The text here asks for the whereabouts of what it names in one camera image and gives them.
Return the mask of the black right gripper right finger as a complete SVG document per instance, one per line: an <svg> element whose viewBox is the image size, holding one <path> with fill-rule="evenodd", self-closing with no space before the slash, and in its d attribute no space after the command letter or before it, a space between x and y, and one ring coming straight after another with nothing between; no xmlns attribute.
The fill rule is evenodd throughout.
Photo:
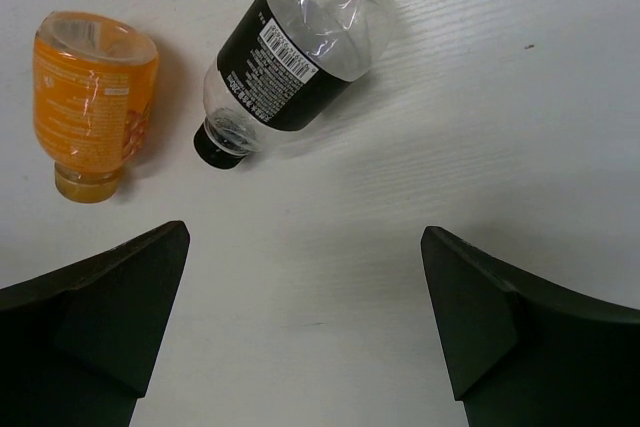
<svg viewBox="0 0 640 427"><path fill-rule="evenodd" d="M636 426L639 312L501 261L436 226L421 253L471 426Z"/></svg>

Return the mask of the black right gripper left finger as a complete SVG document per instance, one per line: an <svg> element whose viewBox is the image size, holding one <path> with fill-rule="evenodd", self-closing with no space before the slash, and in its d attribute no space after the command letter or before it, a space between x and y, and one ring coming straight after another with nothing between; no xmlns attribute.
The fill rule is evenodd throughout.
<svg viewBox="0 0 640 427"><path fill-rule="evenodd" d="M1 291L1 423L127 426L148 390L190 235L170 221Z"/></svg>

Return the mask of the orange juice bottle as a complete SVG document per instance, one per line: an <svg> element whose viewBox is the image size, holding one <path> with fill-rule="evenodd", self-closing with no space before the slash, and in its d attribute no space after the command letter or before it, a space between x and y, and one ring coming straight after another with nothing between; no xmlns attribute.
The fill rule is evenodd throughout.
<svg viewBox="0 0 640 427"><path fill-rule="evenodd" d="M142 147L159 65L145 33L96 14L55 11L33 44L33 127L58 191L98 203Z"/></svg>

